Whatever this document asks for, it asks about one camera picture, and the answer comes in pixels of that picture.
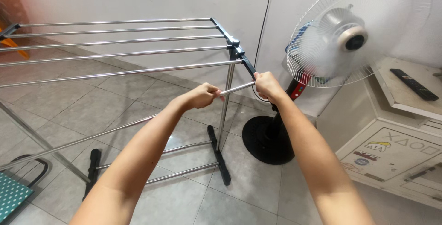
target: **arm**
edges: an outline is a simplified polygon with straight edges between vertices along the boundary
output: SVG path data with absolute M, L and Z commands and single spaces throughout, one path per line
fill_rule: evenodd
M 129 141 L 89 192 L 70 224 L 129 224 L 144 185 L 182 114 L 210 105 L 220 92 L 204 83 L 172 100 Z
M 325 225 L 373 225 L 374 221 L 340 161 L 270 72 L 255 73 L 259 95 L 275 104 Z

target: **hand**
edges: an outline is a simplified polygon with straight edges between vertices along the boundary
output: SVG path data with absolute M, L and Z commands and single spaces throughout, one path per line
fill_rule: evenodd
M 186 110 L 193 108 L 200 109 L 212 104 L 213 100 L 217 98 L 220 93 L 220 89 L 206 82 L 182 94 L 179 98 L 184 101 L 184 108 Z
M 261 74 L 255 72 L 253 75 L 256 79 L 256 91 L 260 97 L 268 99 L 273 104 L 277 104 L 279 98 L 287 96 L 271 72 Z

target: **pedestal fan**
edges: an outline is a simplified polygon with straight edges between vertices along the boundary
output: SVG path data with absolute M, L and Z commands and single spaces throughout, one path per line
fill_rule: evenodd
M 306 86 L 336 87 L 372 75 L 376 62 L 406 33 L 422 27 L 430 8 L 431 0 L 318 0 L 285 49 L 293 76 L 287 94 L 294 100 Z M 294 157 L 279 112 L 250 119 L 242 136 L 249 152 L 265 163 L 284 164 Z

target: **clothes drying rack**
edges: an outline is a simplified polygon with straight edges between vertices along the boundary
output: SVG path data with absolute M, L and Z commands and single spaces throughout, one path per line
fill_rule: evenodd
M 51 33 L 25 33 L 25 34 L 14 34 L 15 31 L 20 28 L 29 28 L 29 27 L 46 27 L 46 26 L 72 26 L 72 25 L 94 25 L 94 24 L 136 24 L 136 23 L 159 23 L 159 22 L 187 22 L 187 21 L 211 21 L 213 25 L 201 25 L 201 26 L 180 26 L 180 27 L 159 27 L 159 28 L 135 28 L 135 29 L 112 29 L 112 30 L 92 30 L 92 31 L 79 31 L 79 32 L 51 32 Z M 142 74 L 142 73 L 152 73 L 152 72 L 161 72 L 161 71 L 171 71 L 171 70 L 184 70 L 184 69 L 194 69 L 194 68 L 203 68 L 203 67 L 213 67 L 213 66 L 222 66 L 228 65 L 228 73 L 227 73 L 227 81 L 225 85 L 225 91 L 221 92 L 221 96 L 225 97 L 225 101 L 222 106 L 221 111 L 221 120 L 218 131 L 218 136 L 215 136 L 215 132 L 212 126 L 207 127 L 207 132 L 210 137 L 210 141 L 207 142 L 199 142 L 190 145 L 185 145 L 181 147 L 177 147 L 174 149 L 169 149 L 163 151 L 163 154 L 175 152 L 178 150 L 200 146 L 204 144 L 211 144 L 213 148 L 213 152 L 216 157 L 216 162 L 211 164 L 206 164 L 203 166 L 199 166 L 196 168 L 192 168 L 186 171 L 177 172 L 168 176 L 152 179 L 146 182 L 146 184 L 156 183 L 161 180 L 166 180 L 169 178 L 173 178 L 176 176 L 188 174 L 195 171 L 200 171 L 203 169 L 207 169 L 213 166 L 218 166 L 223 182 L 225 185 L 230 184 L 230 174 L 226 168 L 224 163 L 221 151 L 220 151 L 220 141 L 222 141 L 222 132 L 224 129 L 224 121 L 225 115 L 227 111 L 227 105 L 229 103 L 229 94 L 235 91 L 239 91 L 248 87 L 251 87 L 255 84 L 255 82 L 250 82 L 238 87 L 231 88 L 233 72 L 235 69 L 235 64 L 243 64 L 250 75 L 253 77 L 253 73 L 255 69 L 245 56 L 244 50 L 240 46 L 240 41 L 230 36 L 227 31 L 218 23 L 215 18 L 195 18 L 195 19 L 157 19 L 157 20 L 125 20 L 125 21 L 103 21 L 103 22 L 77 22 L 77 23 L 51 23 L 51 24 L 12 24 L 8 26 L 5 30 L 0 32 L 0 41 L 4 39 L 13 39 L 13 38 L 24 38 L 24 37 L 34 37 L 34 36 L 59 36 L 59 35 L 77 35 L 77 34 L 99 34 L 99 33 L 114 33 L 114 32 L 148 32 L 148 31 L 166 31 L 166 30 L 194 30 L 194 29 L 215 29 L 220 32 L 217 35 L 208 35 L 208 36 L 182 36 L 182 37 L 162 37 L 162 38 L 145 38 L 145 39 L 134 39 L 134 40 L 119 40 L 119 41 L 99 41 L 99 42 L 87 42 L 87 43 L 76 43 L 76 44 L 49 44 L 49 45 L 33 45 L 33 46 L 20 46 L 20 47 L 8 47 L 8 48 L 0 48 L 0 52 L 6 51 L 17 51 L 17 50 L 30 50 L 30 49 L 43 49 L 43 48 L 60 48 L 60 47 L 76 47 L 76 46 L 93 46 L 93 45 L 109 45 L 109 44 L 127 44 L 127 43 L 141 43 L 141 42 L 156 42 L 156 41 L 185 41 L 185 40 L 203 40 L 203 39 L 215 39 L 215 38 L 224 38 L 227 42 L 227 45 L 220 46 L 211 46 L 211 47 L 194 47 L 194 48 L 183 48 L 183 49 L 166 49 L 166 50 L 154 50 L 154 51 L 141 51 L 141 52 L 130 52 L 130 53 L 116 53 L 116 54 L 105 54 L 105 55 L 94 55 L 94 56 L 75 56 L 75 57 L 67 57 L 67 58 L 50 58 L 50 59 L 39 59 L 39 60 L 28 60 L 28 61 L 20 61 L 20 62 L 12 62 L 12 63 L 1 63 L 0 67 L 9 67 L 9 66 L 18 66 L 18 65 L 26 65 L 26 64 L 45 64 L 51 62 L 63 62 L 68 60 L 85 60 L 85 59 L 98 59 L 98 58 L 116 58 L 116 57 L 125 57 L 125 56 L 143 56 L 143 55 L 153 55 L 153 54 L 165 54 L 165 53 L 184 53 L 184 52 L 197 52 L 197 51 L 210 51 L 210 50 L 229 50 L 229 60 L 223 62 L 216 63 L 205 63 L 205 64 L 192 64 L 192 65 L 183 65 L 183 66 L 172 66 L 172 67 L 162 67 L 155 69 L 143 69 L 143 70 L 131 70 L 125 72 L 114 72 L 114 73 L 106 73 L 106 74 L 98 74 L 98 75 L 84 75 L 84 76 L 75 76 L 75 77 L 66 77 L 66 78 L 57 78 L 57 79 L 47 79 L 40 81 L 31 81 L 31 82 L 18 82 L 11 84 L 3 84 L 0 85 L 0 89 L 2 88 L 10 88 L 10 87 L 21 87 L 21 86 L 29 86 L 29 85 L 39 85 L 39 84 L 48 84 L 55 82 L 67 82 L 67 81 L 78 81 L 78 80 L 86 80 L 86 79 L 96 79 L 96 78 L 105 78 L 105 77 L 114 77 L 114 76 L 123 76 L 123 75 L 132 75 L 132 74 Z M 15 114 L 9 107 L 7 107 L 3 102 L 0 102 L 0 109 L 3 113 L 8 116 L 23 132 L 25 132 L 31 139 L 33 139 L 37 144 L 39 144 L 46 151 L 37 153 L 20 160 L 16 160 L 9 164 L 1 165 L 0 171 L 4 169 L 11 168 L 13 166 L 28 162 L 30 160 L 37 159 L 41 156 L 52 154 L 54 158 L 56 158 L 60 163 L 66 166 L 71 172 L 73 172 L 76 176 L 82 179 L 86 183 L 86 192 L 85 196 L 91 190 L 93 185 L 97 181 L 98 171 L 101 169 L 105 169 L 110 166 L 110 164 L 99 165 L 101 151 L 99 149 L 93 149 L 91 151 L 91 164 L 88 171 L 88 176 L 83 174 L 77 167 L 75 167 L 69 160 L 67 160 L 63 155 L 61 155 L 58 151 L 65 149 L 70 146 L 74 146 L 76 144 L 85 142 L 87 140 L 100 137 L 102 135 L 112 133 L 130 126 L 134 126 L 136 124 L 140 124 L 143 122 L 147 122 L 153 119 L 156 115 L 152 115 L 141 120 L 136 120 L 129 124 L 125 124 L 123 126 L 119 126 L 109 131 L 101 132 L 92 136 L 88 136 L 82 138 L 80 140 L 76 140 L 62 146 L 53 147 L 50 143 L 48 143 L 43 137 L 41 137 L 35 130 L 33 130 L 23 119 L 21 119 L 17 114 Z

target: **left hand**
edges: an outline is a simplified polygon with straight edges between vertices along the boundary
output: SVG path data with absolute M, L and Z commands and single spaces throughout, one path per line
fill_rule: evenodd
M 207 107 L 220 93 L 220 89 L 206 82 L 179 97 L 184 100 L 185 109 L 190 110 Z

